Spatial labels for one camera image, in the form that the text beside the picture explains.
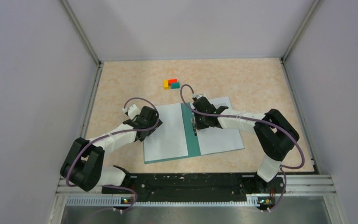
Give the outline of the silver folder clip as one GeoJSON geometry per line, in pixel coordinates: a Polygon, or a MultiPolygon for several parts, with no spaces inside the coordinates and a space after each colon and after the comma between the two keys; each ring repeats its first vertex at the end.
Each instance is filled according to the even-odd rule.
{"type": "Polygon", "coordinates": [[[193,132],[194,132],[194,135],[197,136],[197,132],[198,132],[198,127],[197,127],[197,122],[196,121],[192,121],[192,126],[193,126],[193,132]]]}

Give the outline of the printed white paper sheet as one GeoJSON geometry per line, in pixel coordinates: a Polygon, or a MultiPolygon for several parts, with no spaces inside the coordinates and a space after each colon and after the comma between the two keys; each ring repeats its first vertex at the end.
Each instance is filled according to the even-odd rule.
{"type": "Polygon", "coordinates": [[[200,155],[224,153],[245,148],[239,130],[207,128],[198,130],[195,138],[198,140],[200,155]]]}

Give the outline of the green file folder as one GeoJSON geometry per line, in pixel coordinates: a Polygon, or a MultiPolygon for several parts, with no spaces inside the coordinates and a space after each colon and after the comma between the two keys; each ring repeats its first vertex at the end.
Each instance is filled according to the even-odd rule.
{"type": "Polygon", "coordinates": [[[183,103],[180,103],[180,104],[181,104],[182,118],[183,118],[183,123],[184,123],[184,128],[185,128],[186,143],[187,143],[187,150],[188,150],[188,156],[182,157],[182,158],[191,158],[191,157],[201,156],[200,148],[198,145],[198,140],[195,138],[195,135],[193,132],[193,126],[192,126],[193,113],[183,103]]]}

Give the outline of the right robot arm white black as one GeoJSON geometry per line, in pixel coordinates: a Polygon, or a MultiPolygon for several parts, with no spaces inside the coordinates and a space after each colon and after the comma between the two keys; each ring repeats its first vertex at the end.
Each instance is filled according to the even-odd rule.
{"type": "Polygon", "coordinates": [[[286,155],[298,146],[299,134],[286,118],[277,109],[252,114],[227,106],[216,107],[204,95],[193,97],[192,108],[193,123],[198,130],[210,127],[236,129],[257,136],[265,155],[256,172],[255,187],[260,192],[268,192],[286,155]]]}

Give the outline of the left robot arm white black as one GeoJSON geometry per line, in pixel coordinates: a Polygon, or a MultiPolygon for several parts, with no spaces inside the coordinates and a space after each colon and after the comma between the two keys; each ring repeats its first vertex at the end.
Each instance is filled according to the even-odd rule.
{"type": "Polygon", "coordinates": [[[61,177],[69,186],[79,187],[88,192],[97,185],[113,186],[125,193],[131,187],[127,172],[117,166],[104,168],[103,160],[108,154],[133,142],[144,141],[162,125],[156,108],[131,105],[124,110],[128,115],[117,128],[99,137],[87,140],[79,137],[72,146],[60,169],[61,177]]]}

